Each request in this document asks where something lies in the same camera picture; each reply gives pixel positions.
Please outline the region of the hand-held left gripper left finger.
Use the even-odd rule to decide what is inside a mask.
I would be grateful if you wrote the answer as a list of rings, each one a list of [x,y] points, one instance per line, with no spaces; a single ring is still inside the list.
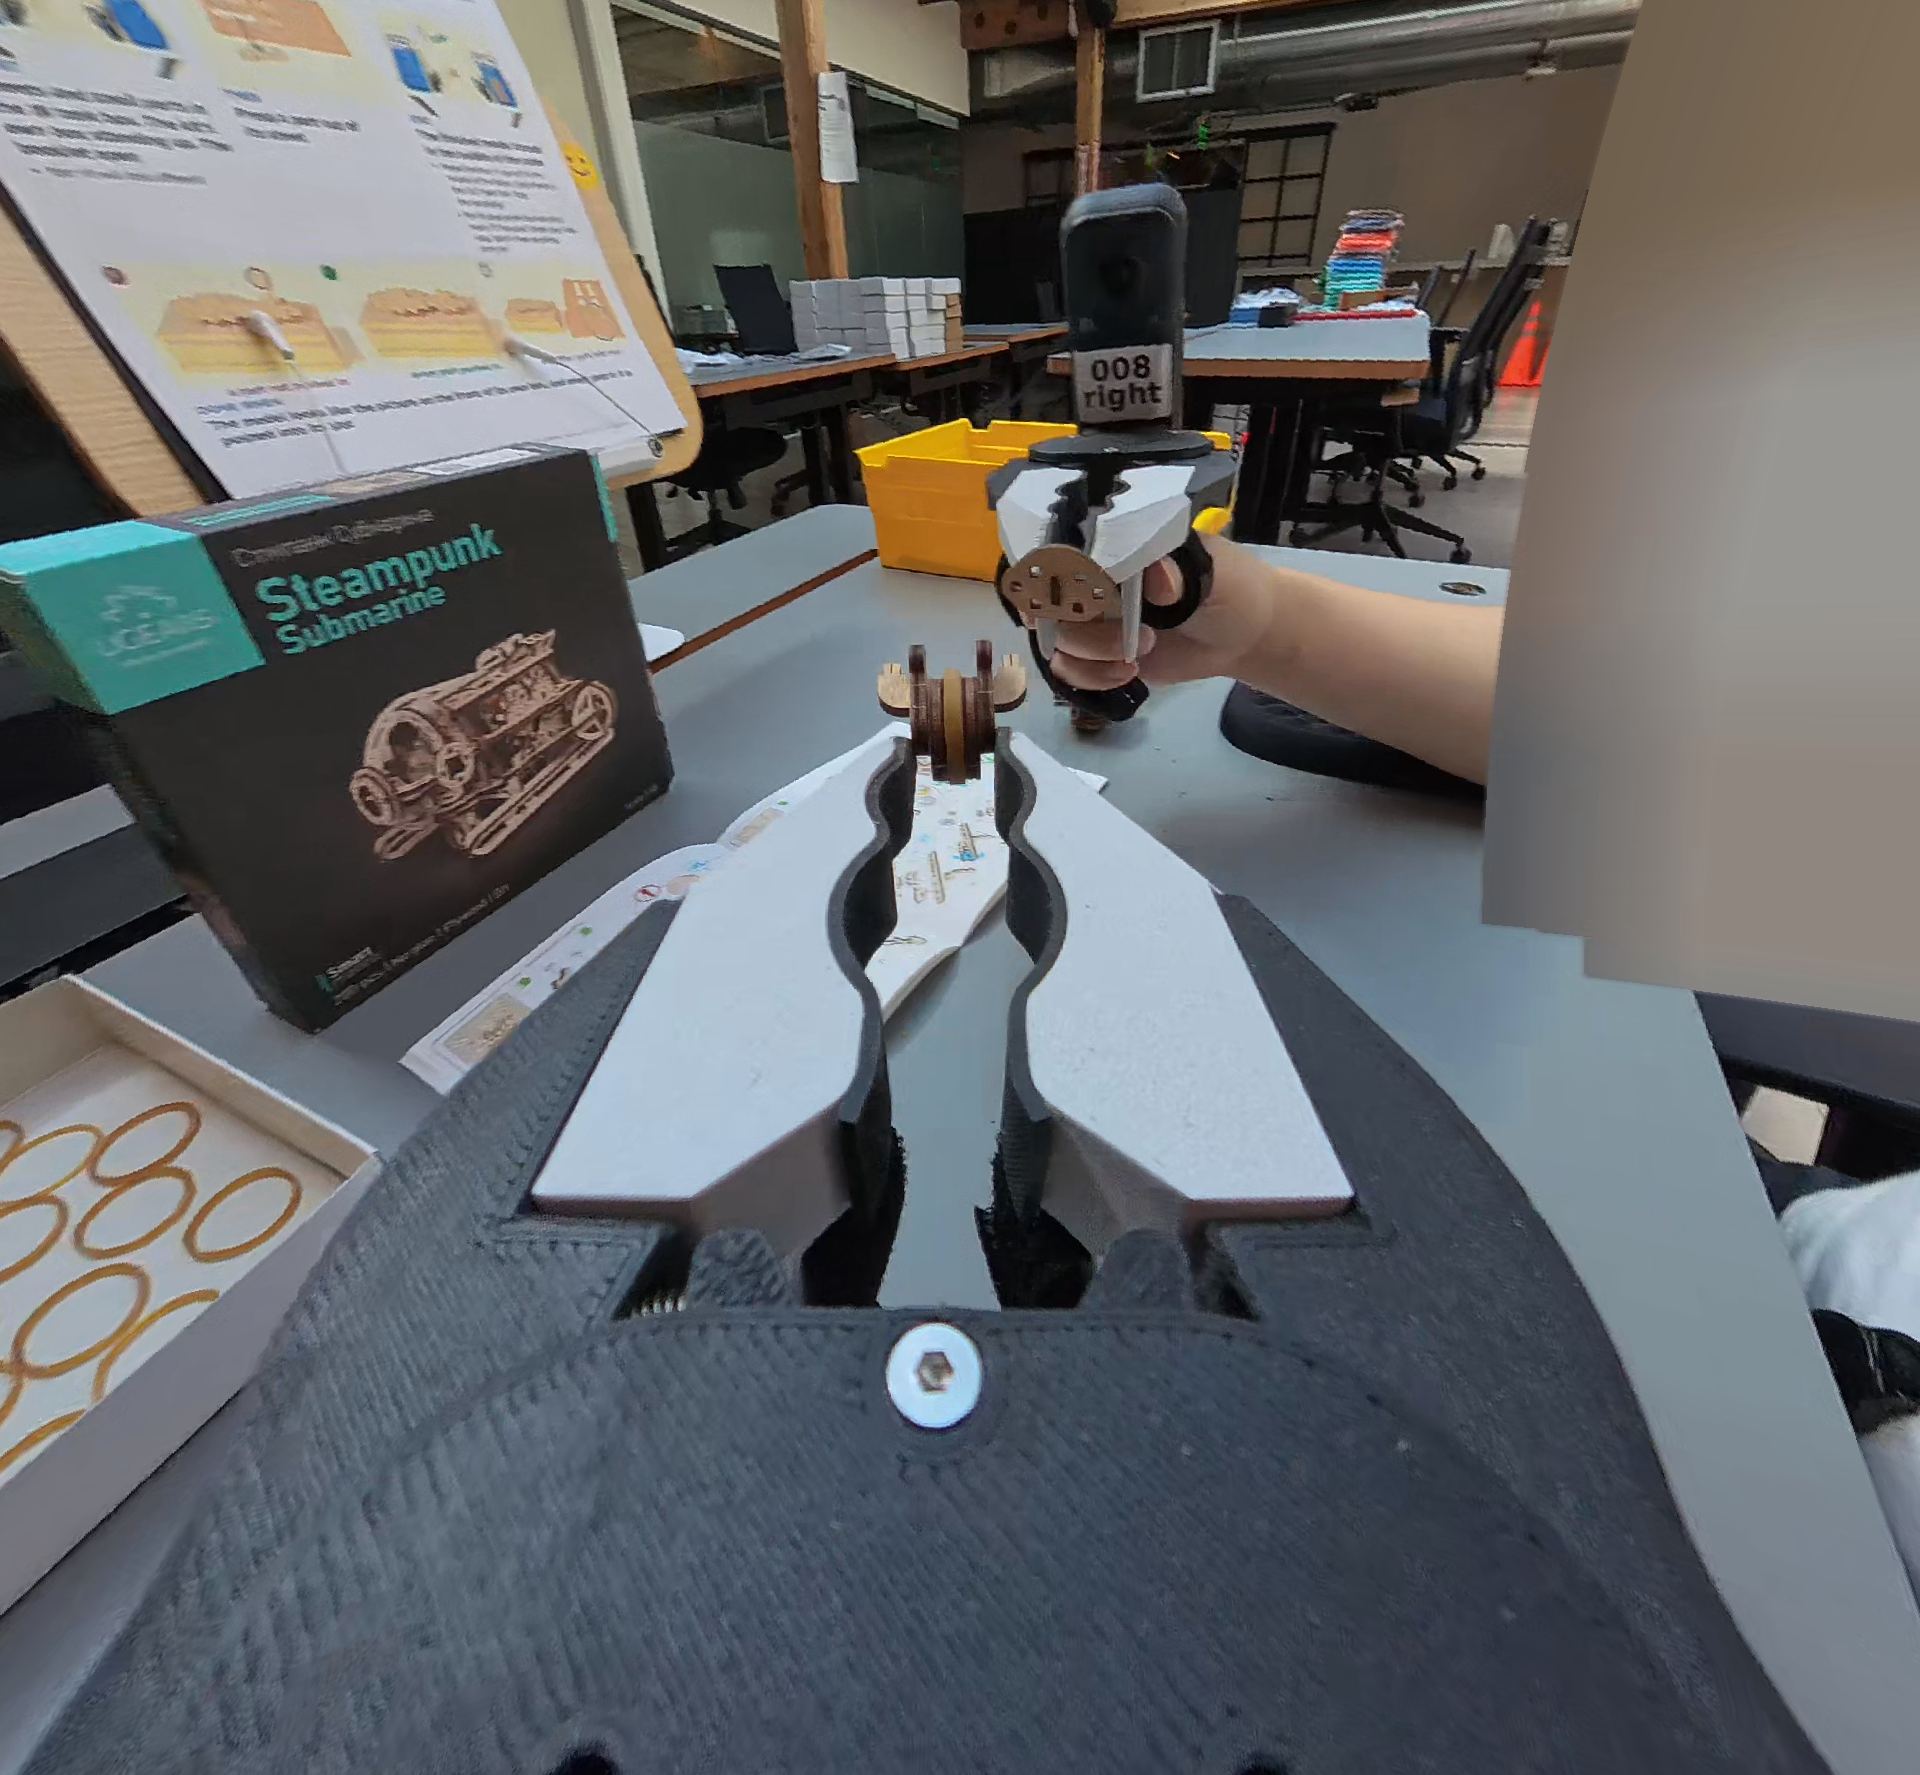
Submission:
[[[871,737],[700,881],[607,1028],[533,1205],[757,1232],[816,1304],[871,1304],[903,1223],[884,1009],[914,743]]]

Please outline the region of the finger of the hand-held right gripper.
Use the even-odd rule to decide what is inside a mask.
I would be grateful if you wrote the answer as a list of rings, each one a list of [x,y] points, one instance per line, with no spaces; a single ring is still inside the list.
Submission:
[[[1075,542],[1096,557],[1096,494],[1088,468],[1024,460],[998,494],[999,557],[1032,557],[1036,542]]]
[[[1123,587],[1189,541],[1189,480],[1192,468],[1117,468],[1096,504],[1096,601],[1123,601]]]

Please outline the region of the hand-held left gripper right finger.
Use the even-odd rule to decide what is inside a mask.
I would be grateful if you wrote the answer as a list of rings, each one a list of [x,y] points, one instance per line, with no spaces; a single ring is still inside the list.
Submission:
[[[998,743],[1005,1016],[999,1304],[1075,1304],[1123,1238],[1347,1221],[1361,1189],[1259,991],[1235,903],[1024,734]]]

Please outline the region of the octagonal wooden disc piece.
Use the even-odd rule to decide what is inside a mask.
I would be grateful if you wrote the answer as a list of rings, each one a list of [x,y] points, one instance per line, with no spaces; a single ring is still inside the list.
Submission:
[[[1075,542],[1036,542],[1032,557],[999,557],[998,594],[1024,635],[1123,621],[1123,581],[1111,581]]]

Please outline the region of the wooden wheel assembly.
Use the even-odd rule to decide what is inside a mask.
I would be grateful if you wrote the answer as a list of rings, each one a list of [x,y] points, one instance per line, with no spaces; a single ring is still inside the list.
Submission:
[[[974,671],[925,670],[925,646],[907,648],[907,659],[876,670],[876,710],[907,719],[914,758],[925,758],[931,778],[967,787],[985,771],[985,758],[998,747],[998,719],[1024,703],[1024,659],[998,654],[988,637],[979,637]]]

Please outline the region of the person's right forearm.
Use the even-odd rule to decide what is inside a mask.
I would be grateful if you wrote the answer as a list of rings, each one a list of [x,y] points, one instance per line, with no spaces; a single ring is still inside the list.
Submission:
[[[1490,787],[1504,607],[1247,564],[1241,686]]]

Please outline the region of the grey desk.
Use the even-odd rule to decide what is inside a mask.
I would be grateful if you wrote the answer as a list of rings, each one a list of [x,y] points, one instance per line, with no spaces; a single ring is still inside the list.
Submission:
[[[866,550],[866,509],[807,509],[645,572],[638,621],[684,635],[658,671],[674,792],[327,1039],[268,1020],[199,921],[88,976],[393,1151],[430,1114],[396,1065],[430,1023],[652,856],[719,836],[876,734],[876,659],[1005,624],[988,587]],[[1475,806],[1247,764],[1216,698],[1157,693],[1088,758],[1047,693],[1020,729],[1251,896],[1475,1119],[1615,1338],[1691,1546],[1807,1738],[1833,1769],[1913,1769],[1913,1591],[1699,1001],[1589,976],[1569,938],[1479,923]]]

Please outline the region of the grey topped table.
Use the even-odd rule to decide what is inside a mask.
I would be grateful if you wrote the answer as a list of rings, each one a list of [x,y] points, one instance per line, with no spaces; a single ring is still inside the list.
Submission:
[[[1310,317],[1291,329],[1177,334],[1171,317],[1073,320],[1073,418],[1088,427],[1032,447],[1045,468],[1192,460],[1202,410],[1251,410],[1235,468],[1231,541],[1276,542],[1303,500],[1303,447],[1342,391],[1416,385],[1431,377],[1431,317]]]

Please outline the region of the stack of colourful items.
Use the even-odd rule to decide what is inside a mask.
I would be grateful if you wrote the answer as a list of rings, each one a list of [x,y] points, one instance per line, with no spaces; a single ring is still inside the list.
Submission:
[[[1379,301],[1385,272],[1399,255],[1399,236],[1406,236],[1399,213],[1347,213],[1321,255],[1321,303],[1347,308],[1361,301]]]

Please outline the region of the stack of white boxes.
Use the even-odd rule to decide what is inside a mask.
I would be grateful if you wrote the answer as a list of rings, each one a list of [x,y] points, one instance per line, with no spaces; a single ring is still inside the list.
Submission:
[[[958,277],[792,281],[796,350],[876,350],[898,363],[967,343]]]

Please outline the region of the illustrated instruction booklet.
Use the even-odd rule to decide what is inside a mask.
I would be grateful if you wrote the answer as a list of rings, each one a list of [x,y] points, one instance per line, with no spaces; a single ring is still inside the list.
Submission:
[[[456,1087],[533,1009],[545,1009],[574,972],[590,966],[638,911],[692,896],[700,881],[734,868],[764,834],[774,834],[805,799],[844,771],[861,747],[834,758],[826,766],[792,778],[784,792],[746,806],[716,843],[670,850],[607,887],[560,934],[528,949],[479,993],[450,1009],[423,1041],[403,1046],[403,1065],[430,1087]],[[914,834],[898,856],[898,934],[866,962],[884,1016],[938,972],[1005,896],[1005,843],[998,834],[998,764],[974,787],[938,787],[917,764]]]

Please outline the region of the brown edged table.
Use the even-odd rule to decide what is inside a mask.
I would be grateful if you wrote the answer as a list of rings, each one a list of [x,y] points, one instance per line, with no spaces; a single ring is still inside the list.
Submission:
[[[805,494],[807,504],[855,504],[855,441],[850,418],[890,402],[925,420],[1020,420],[1024,391],[1045,381],[1047,350],[1068,343],[1068,320],[974,320],[958,350],[938,356],[757,356],[727,368],[698,368],[700,450],[692,468],[674,468],[682,494],[734,494],[719,468],[746,468],[738,431],[796,431],[805,441]]]

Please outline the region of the black model kit box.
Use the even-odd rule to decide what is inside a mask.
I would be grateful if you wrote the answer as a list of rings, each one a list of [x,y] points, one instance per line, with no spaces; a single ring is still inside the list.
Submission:
[[[674,778],[590,450],[5,542],[5,637],[273,1020],[322,1028]]]

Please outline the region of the white cardboard tray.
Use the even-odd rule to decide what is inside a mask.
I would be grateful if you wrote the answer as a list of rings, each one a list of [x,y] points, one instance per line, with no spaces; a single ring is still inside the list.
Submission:
[[[5,1610],[252,1383],[375,1170],[83,976],[0,1009]]]

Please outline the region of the pile of tan rubber bands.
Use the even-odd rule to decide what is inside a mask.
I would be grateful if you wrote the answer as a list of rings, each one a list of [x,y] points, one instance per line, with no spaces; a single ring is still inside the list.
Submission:
[[[263,1266],[340,1170],[169,1084],[5,1114],[0,1472],[19,1475]]]

